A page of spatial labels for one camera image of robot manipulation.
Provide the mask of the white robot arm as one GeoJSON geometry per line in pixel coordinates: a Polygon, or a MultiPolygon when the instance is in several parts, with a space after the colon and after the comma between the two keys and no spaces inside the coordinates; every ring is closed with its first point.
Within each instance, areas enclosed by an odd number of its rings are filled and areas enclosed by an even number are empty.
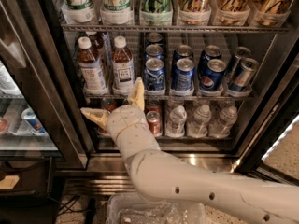
{"type": "Polygon", "coordinates": [[[144,114],[141,78],[128,103],[112,112],[81,113],[109,133],[138,194],[150,203],[184,200],[206,204],[251,224],[299,224],[299,187],[230,173],[214,173],[161,151],[144,114]]]}

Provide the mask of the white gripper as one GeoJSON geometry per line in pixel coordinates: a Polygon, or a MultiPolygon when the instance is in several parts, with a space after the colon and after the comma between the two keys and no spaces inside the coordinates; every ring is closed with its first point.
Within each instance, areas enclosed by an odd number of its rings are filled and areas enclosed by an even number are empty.
{"type": "Polygon", "coordinates": [[[124,139],[132,141],[153,140],[146,116],[144,84],[139,77],[131,88],[127,100],[130,105],[123,105],[115,109],[110,115],[107,110],[82,107],[81,113],[85,118],[97,124],[101,129],[107,130],[114,141],[124,139]]]}

